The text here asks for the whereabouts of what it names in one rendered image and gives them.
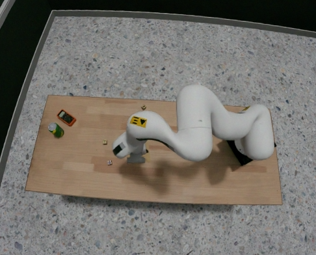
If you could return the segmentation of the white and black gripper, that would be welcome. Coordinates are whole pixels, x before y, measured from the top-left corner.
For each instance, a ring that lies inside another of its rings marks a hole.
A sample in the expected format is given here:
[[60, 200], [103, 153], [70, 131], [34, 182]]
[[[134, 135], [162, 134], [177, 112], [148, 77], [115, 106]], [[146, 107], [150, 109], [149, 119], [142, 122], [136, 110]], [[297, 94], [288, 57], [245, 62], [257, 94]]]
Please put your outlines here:
[[144, 145], [144, 148], [143, 148], [143, 151], [142, 151], [142, 155], [145, 155], [146, 153], [148, 153], [148, 150], [145, 149], [146, 148], [146, 145]]

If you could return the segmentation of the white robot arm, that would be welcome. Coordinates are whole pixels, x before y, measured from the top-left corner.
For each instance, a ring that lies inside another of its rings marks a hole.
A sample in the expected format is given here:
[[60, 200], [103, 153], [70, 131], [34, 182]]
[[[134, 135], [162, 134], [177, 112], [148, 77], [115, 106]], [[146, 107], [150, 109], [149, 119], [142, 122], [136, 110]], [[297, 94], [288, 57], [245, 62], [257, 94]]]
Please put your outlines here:
[[127, 121], [127, 132], [112, 144], [114, 155], [122, 159], [130, 154], [127, 163], [145, 163], [144, 145], [155, 140], [188, 161], [203, 161], [212, 151], [212, 135], [236, 140], [238, 151], [253, 160], [268, 159], [274, 152], [270, 113], [262, 104], [249, 105], [239, 113], [229, 112], [211, 90], [193, 84], [179, 91], [176, 115], [178, 132], [174, 133], [155, 112], [133, 114]]

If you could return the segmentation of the green drink can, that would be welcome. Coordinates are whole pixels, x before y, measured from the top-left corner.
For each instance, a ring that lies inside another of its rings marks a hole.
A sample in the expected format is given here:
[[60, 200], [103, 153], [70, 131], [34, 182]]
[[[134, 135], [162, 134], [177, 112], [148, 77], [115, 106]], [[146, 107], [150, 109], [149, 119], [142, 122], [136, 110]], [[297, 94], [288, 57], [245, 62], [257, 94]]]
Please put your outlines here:
[[64, 134], [64, 130], [57, 123], [50, 123], [48, 126], [49, 131], [56, 137], [61, 137]]

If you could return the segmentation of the tan square mat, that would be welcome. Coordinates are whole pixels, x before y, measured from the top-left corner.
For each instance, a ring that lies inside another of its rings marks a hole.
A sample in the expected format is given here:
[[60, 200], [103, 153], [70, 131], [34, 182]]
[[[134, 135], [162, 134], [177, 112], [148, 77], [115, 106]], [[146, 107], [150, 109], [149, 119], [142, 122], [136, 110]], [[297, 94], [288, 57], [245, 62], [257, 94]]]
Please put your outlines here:
[[[142, 157], [145, 157], [145, 163], [147, 163], [147, 162], [151, 162], [148, 141], [145, 143], [145, 145], [146, 145], [146, 149], [148, 150], [148, 153], [146, 153], [145, 155], [142, 155]], [[129, 163], [129, 165], [131, 165], [131, 164], [137, 164], [137, 163]]]

